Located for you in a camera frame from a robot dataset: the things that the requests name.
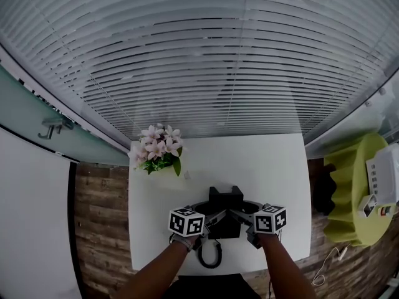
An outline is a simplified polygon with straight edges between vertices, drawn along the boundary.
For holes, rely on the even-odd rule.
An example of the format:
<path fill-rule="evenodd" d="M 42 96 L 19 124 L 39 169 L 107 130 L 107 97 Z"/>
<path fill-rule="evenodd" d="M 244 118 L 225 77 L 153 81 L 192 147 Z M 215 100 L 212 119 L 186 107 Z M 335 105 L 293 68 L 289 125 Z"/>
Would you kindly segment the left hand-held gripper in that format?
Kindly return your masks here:
<path fill-rule="evenodd" d="M 208 238 L 209 227 L 227 214 L 227 210 L 218 212 L 209 202 L 173 209 L 169 213 L 168 230 L 172 233 L 169 243 L 178 241 L 188 250 L 198 250 Z"/>

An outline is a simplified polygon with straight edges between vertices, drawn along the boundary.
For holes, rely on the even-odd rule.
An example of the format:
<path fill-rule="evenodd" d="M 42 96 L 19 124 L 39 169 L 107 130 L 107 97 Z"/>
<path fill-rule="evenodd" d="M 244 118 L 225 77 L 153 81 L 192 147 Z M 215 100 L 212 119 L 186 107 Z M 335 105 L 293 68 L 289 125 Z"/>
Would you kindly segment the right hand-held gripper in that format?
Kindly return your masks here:
<path fill-rule="evenodd" d="M 286 207 L 275 204 L 265 204 L 252 214 L 234 209 L 230 209 L 229 214 L 241 225 L 248 226 L 247 240 L 256 249 L 261 248 L 260 235 L 278 235 L 287 224 Z"/>

